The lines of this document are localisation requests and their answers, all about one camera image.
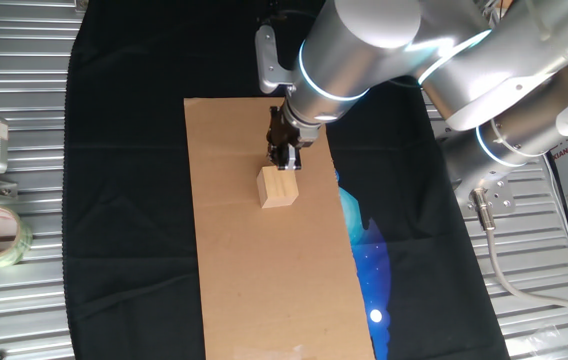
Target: white light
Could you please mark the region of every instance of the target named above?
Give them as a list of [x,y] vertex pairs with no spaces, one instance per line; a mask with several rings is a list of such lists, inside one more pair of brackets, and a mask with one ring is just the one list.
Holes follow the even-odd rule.
[[451,38],[435,39],[417,44],[411,43],[406,47],[406,51],[418,51],[429,48],[437,48],[437,54],[439,56],[446,56],[451,50],[453,50],[454,43],[455,42]]
[[508,166],[508,167],[520,167],[520,166],[526,165],[526,163],[520,164],[520,165],[511,164],[511,163],[508,163],[508,162],[498,158],[497,156],[493,155],[493,153],[490,152],[488,150],[488,148],[486,147],[486,145],[484,144],[484,140],[482,140],[482,135],[480,135],[480,127],[479,126],[475,128],[475,132],[477,134],[477,141],[480,143],[480,146],[482,147],[482,149],[484,150],[486,155],[490,156],[491,159],[497,161],[498,163],[500,163],[504,166]]
[[[469,88],[466,104],[446,119],[455,130],[463,131],[477,127],[498,116],[504,110],[515,105],[526,94],[535,89],[553,74],[511,77],[494,86],[489,91],[479,86]],[[479,91],[486,91],[477,97]]]
[[468,86],[468,95],[471,100],[475,100],[478,97],[486,94],[487,92],[493,90],[498,85],[504,82],[504,80],[511,77],[509,72],[495,72],[482,74],[478,78],[474,79]]
[[333,120],[337,120],[337,116],[335,115],[317,115],[315,117],[315,120],[319,120],[319,121],[333,121]]
[[311,87],[313,89],[315,89],[315,91],[320,93],[322,96],[329,98],[331,100],[335,100],[335,101],[353,101],[353,100],[357,100],[357,99],[361,98],[362,96],[366,95],[366,93],[368,92],[368,89],[366,89],[366,91],[364,91],[363,93],[361,93],[359,95],[351,96],[351,97],[337,96],[337,95],[333,95],[333,94],[327,93],[326,91],[322,90],[322,88],[317,86],[317,84],[315,84],[313,82],[313,80],[311,80],[311,77],[308,76],[308,74],[306,73],[306,69],[304,68],[304,63],[302,62],[302,49],[304,49],[304,43],[302,43],[302,46],[300,46],[300,54],[299,54],[300,71],[302,72],[304,79],[306,79],[306,82],[308,82],[308,84],[311,85]]
[[380,322],[380,321],[382,321],[382,312],[380,312],[380,311],[377,310],[377,309],[371,311],[371,313],[369,314],[369,316],[371,317],[371,321],[373,321],[373,322]]
[[442,56],[439,60],[437,60],[433,65],[431,65],[428,69],[426,69],[426,71],[424,71],[424,73],[422,74],[422,76],[420,76],[420,78],[417,80],[417,82],[422,85],[422,83],[424,82],[424,80],[426,80],[427,77],[429,77],[435,70],[437,70],[440,66],[444,65],[444,63],[446,63],[447,61],[451,60],[451,58],[457,54],[459,54],[462,50],[467,49],[473,45],[476,45],[477,43],[479,43],[480,41],[484,40],[484,38],[491,33],[491,29],[486,30],[484,32],[481,32],[475,36],[473,36],[472,38],[464,41],[461,44],[458,44],[457,46],[455,46],[453,49],[451,49],[451,51],[449,51],[447,54],[445,54],[444,56]]

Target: blue galaxy print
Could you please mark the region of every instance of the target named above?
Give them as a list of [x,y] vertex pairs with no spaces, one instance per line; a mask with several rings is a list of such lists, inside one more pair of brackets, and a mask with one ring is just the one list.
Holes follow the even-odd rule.
[[364,298],[375,357],[378,360],[386,360],[390,341],[388,329],[391,324],[391,316],[386,310],[391,295],[391,266],[386,242],[372,219],[369,220],[368,229],[364,229],[359,203],[342,188],[340,188],[340,199]]

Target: metal clamp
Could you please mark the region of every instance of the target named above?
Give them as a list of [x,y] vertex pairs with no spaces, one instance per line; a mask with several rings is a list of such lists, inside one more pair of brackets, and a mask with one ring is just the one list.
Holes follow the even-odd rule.
[[[493,215],[507,215],[515,212],[515,199],[506,178],[498,181],[484,181],[482,184],[486,205],[490,207]],[[457,201],[460,205],[462,216],[477,216],[479,209],[476,208],[476,198],[473,192],[466,198],[459,195]]]
[[477,215],[480,218],[480,223],[482,224],[484,231],[495,230],[495,220],[493,220],[493,212],[491,211],[491,206],[489,206],[486,198],[486,190],[477,188],[473,190],[471,196],[473,197]]
[[255,34],[255,50],[260,89],[263,93],[270,94],[279,85],[291,85],[293,83],[291,71],[280,66],[277,60],[275,31],[269,25],[262,25]]

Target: cable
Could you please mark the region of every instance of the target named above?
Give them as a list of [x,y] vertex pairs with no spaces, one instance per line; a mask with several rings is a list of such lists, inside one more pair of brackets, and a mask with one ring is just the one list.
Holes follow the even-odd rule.
[[555,209],[557,213],[560,214],[560,218],[562,218],[562,222],[564,223],[564,227],[568,230],[568,219],[566,218],[565,212],[563,211],[562,204],[564,201],[560,199],[560,196],[557,193],[557,183],[555,182],[555,174],[553,172],[553,167],[551,166],[550,161],[546,157],[546,155],[542,156],[544,158],[544,164],[546,164],[546,169],[548,170],[548,177],[551,180],[551,195],[553,195],[553,200],[555,200]]
[[537,301],[541,303],[545,303],[548,305],[556,305],[568,308],[568,300],[559,299],[551,296],[543,296],[543,295],[533,295],[526,292],[523,292],[517,288],[515,288],[511,283],[506,279],[502,269],[500,268],[500,264],[497,261],[497,250],[495,248],[495,234],[494,228],[485,228],[484,232],[486,232],[486,240],[488,242],[488,253],[491,258],[491,265],[493,266],[493,271],[495,272],[495,277],[497,281],[506,289],[506,291],[510,292],[511,294],[530,301]]

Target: wooden block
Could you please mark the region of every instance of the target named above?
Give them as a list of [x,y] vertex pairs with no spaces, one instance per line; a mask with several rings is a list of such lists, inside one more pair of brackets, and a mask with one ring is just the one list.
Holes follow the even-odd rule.
[[262,209],[291,205],[299,195],[295,171],[264,166],[257,175],[257,190]]

